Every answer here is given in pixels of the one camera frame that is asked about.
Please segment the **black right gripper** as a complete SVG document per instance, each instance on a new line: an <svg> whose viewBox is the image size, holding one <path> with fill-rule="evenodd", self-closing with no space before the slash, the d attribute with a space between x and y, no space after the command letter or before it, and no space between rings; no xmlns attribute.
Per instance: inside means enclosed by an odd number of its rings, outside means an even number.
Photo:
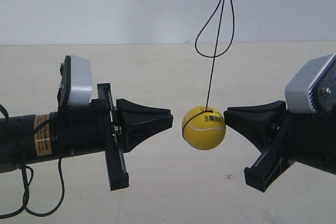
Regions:
<svg viewBox="0 0 336 224"><path fill-rule="evenodd" d="M245 183L258 191L265 192L294 163L335 174L335 106L328 112L291 113L278 100L228 107L224 119L261 152L244 169Z"/></svg>

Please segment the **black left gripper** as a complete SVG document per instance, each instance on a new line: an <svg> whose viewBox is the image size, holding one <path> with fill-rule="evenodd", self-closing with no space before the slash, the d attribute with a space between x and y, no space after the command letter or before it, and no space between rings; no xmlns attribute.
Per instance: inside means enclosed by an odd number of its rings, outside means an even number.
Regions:
<svg viewBox="0 0 336 224"><path fill-rule="evenodd" d="M110 190L129 187L124 153L146 139L170 129L171 110L117 99L122 115L123 152L114 133L115 115L110 83L97 85L98 97L87 105L60 106L50 115L53 154L62 158L104 152Z"/></svg>

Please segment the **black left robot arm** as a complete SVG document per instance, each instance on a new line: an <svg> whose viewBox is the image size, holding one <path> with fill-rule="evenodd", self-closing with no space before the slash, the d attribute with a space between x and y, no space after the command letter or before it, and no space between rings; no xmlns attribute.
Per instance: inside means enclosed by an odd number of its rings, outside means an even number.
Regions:
<svg viewBox="0 0 336 224"><path fill-rule="evenodd" d="M113 100L111 85L97 86L98 97L85 106L1 119L1 172L21 164L104 152L111 190L129 186L124 155L146 139L170 129L169 109Z"/></svg>

